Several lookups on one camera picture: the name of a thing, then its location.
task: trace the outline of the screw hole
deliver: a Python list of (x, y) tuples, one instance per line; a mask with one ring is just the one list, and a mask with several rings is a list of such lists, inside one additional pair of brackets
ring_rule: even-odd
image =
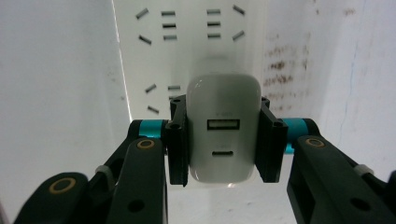
[(358, 199), (358, 198), (352, 198), (350, 200), (350, 202), (353, 204), (353, 206), (355, 206), (356, 208), (358, 208), (361, 211), (370, 211), (371, 207), (370, 204), (368, 204), (367, 202), (365, 202), (362, 199)]
[(175, 23), (164, 23), (163, 29), (176, 29), (176, 24)]
[(150, 105), (148, 106), (148, 110), (151, 111), (151, 112), (154, 112), (156, 114), (160, 114), (160, 110), (158, 110), (158, 109), (156, 109), (156, 108), (154, 108), (154, 107), (152, 107)]
[(177, 40), (177, 36), (176, 35), (164, 35), (163, 40), (164, 41)]
[(168, 86), (169, 91), (180, 91), (180, 86)]
[(150, 39), (148, 39), (148, 38), (146, 38), (146, 37), (144, 37), (142, 35), (139, 36), (139, 39), (141, 41), (145, 42), (146, 44), (151, 45), (151, 40)]
[(137, 13), (136, 18), (138, 20), (140, 20), (144, 15), (146, 15), (148, 13), (149, 13), (149, 10), (145, 8), (145, 9), (143, 9), (143, 11)]
[(207, 34), (208, 39), (221, 39), (221, 34)]
[(175, 11), (162, 11), (161, 15), (163, 17), (174, 17), (174, 16), (176, 16), (176, 12)]
[(241, 31), (241, 32), (239, 32), (238, 34), (233, 35), (233, 41), (238, 40), (239, 38), (243, 37), (244, 35), (245, 35), (245, 32), (244, 32), (244, 31)]
[(245, 16), (245, 10), (244, 9), (242, 9), (242, 8), (236, 6), (236, 5), (233, 5), (233, 10), (239, 12), (242, 16)]
[(305, 142), (311, 147), (325, 147), (324, 143), (316, 138), (308, 138)]
[(143, 210), (145, 204), (142, 200), (134, 200), (128, 204), (128, 210), (132, 213), (137, 213)]
[(208, 16), (213, 16), (213, 15), (220, 15), (221, 11), (220, 9), (208, 9), (206, 13)]

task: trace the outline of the wall charger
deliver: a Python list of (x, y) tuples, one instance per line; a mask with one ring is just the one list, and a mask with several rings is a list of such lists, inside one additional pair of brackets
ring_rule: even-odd
[(261, 89), (237, 74), (195, 77), (187, 89), (190, 172), (205, 183), (238, 183), (254, 167)]

